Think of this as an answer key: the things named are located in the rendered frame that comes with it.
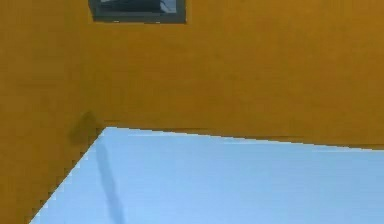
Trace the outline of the grey framed window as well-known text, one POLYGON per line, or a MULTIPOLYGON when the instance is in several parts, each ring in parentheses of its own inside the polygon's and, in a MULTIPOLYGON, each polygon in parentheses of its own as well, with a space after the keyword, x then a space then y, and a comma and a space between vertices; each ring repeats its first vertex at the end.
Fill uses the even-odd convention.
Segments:
POLYGON ((186 0, 88 0, 95 22, 185 24, 186 0))

